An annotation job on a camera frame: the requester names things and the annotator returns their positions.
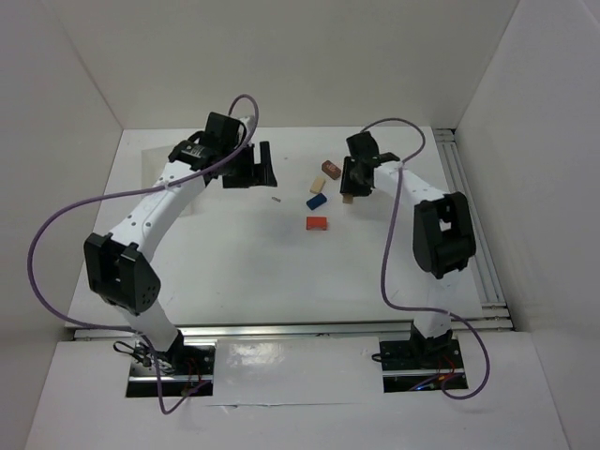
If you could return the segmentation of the brown balloon wood block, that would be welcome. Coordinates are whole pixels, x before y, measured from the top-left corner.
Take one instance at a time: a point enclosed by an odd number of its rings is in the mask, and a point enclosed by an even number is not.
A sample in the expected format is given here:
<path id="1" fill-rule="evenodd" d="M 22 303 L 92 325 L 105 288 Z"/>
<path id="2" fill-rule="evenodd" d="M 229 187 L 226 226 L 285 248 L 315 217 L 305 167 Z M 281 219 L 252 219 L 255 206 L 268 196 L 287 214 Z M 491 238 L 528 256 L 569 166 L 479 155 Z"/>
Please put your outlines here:
<path id="1" fill-rule="evenodd" d="M 339 166 L 330 160 L 324 161 L 321 168 L 322 171 L 333 180 L 339 179 L 339 177 L 342 175 L 342 170 L 339 168 Z"/>

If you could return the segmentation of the blue wood block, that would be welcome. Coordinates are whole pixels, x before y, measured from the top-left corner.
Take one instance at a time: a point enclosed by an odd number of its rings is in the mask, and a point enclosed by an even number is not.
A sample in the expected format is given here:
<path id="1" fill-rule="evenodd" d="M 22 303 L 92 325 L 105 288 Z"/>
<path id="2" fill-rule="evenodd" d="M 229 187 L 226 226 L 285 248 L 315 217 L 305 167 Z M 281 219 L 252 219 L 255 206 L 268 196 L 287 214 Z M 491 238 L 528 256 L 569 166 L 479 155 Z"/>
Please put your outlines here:
<path id="1" fill-rule="evenodd" d="M 306 205 L 311 211 L 313 211 L 313 210 L 317 209 L 318 207 L 324 205 L 325 203 L 327 203 L 327 197 L 324 194 L 319 193 L 319 194 L 315 195 L 314 197 L 310 198 L 306 202 Z"/>

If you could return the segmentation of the red arch wood block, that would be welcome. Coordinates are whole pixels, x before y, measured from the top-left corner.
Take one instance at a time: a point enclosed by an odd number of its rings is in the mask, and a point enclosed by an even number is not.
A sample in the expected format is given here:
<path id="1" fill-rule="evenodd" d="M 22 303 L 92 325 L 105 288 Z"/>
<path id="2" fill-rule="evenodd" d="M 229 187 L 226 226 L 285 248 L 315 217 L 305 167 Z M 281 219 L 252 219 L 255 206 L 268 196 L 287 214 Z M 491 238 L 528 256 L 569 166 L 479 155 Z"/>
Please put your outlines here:
<path id="1" fill-rule="evenodd" d="M 307 231 L 326 231 L 328 229 L 327 217 L 307 217 L 306 218 L 306 230 Z"/>

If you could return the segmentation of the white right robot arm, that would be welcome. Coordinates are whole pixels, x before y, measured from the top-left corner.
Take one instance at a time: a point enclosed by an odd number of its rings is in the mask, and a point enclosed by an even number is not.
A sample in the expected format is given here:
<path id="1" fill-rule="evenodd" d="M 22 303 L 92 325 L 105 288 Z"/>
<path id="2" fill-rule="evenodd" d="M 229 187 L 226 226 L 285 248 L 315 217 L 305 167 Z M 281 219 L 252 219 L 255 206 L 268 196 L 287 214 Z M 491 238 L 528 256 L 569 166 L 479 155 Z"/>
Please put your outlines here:
<path id="1" fill-rule="evenodd" d="M 415 314 L 409 337 L 410 355 L 415 360 L 441 356 L 452 339 L 448 304 L 454 296 L 458 275 L 476 252 L 470 207 L 458 191 L 440 190 L 405 168 L 405 161 L 387 152 L 368 131 L 346 139 L 349 155 L 344 158 L 340 193 L 367 197 L 372 191 L 393 197 L 393 210 L 382 258 L 380 288 L 384 303 L 392 309 Z M 412 218 L 412 260 L 433 280 L 422 307 L 400 306 L 386 292 L 388 259 L 398 212 Z"/>

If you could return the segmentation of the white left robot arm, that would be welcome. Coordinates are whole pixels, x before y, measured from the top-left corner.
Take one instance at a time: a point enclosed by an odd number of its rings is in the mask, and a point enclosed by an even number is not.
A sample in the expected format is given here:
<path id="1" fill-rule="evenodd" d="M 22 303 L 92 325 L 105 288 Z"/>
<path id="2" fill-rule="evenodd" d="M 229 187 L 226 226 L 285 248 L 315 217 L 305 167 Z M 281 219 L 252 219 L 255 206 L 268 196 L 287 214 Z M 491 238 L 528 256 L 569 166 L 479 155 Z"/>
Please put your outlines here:
<path id="1" fill-rule="evenodd" d="M 147 337 L 172 368 L 203 354 L 185 345 L 160 305 L 161 282 L 151 261 L 174 222 L 212 180 L 221 179 L 225 188 L 276 185 L 268 142 L 250 141 L 257 123 L 253 115 L 210 113 L 203 130 L 172 149 L 152 192 L 106 234 L 91 233 L 84 242 L 91 291 Z"/>

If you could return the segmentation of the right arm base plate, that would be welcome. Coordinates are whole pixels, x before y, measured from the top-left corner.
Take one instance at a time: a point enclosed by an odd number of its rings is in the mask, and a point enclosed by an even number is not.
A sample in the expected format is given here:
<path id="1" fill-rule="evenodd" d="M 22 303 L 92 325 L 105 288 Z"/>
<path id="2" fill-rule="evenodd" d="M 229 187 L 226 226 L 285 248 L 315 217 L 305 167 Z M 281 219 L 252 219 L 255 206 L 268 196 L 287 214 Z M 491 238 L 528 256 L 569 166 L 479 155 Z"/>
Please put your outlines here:
<path id="1" fill-rule="evenodd" d="M 439 391 L 443 382 L 448 390 L 468 388 L 457 339 L 446 350 L 422 357 L 412 354 L 408 340 L 381 341 L 371 359 L 381 366 L 384 393 Z"/>

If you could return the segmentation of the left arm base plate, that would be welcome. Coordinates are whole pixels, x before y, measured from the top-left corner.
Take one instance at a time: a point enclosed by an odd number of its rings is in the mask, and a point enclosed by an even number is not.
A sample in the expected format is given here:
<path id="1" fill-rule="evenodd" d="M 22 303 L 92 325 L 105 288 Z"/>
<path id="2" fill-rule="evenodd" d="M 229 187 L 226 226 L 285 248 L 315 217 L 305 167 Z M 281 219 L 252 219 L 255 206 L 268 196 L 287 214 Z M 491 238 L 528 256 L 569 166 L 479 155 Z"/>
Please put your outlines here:
<path id="1" fill-rule="evenodd" d="M 147 346 L 134 341 L 128 343 L 117 340 L 113 349 L 129 357 L 127 379 L 127 398 L 156 398 L 158 385 L 156 367 Z M 215 341 L 200 341 L 192 344 L 200 355 L 193 360 L 189 357 L 180 367 L 173 367 L 159 359 L 158 367 L 161 376 L 162 393 L 165 398 L 179 398 L 183 395 L 192 397 L 211 397 L 214 392 L 214 367 L 216 356 Z"/>

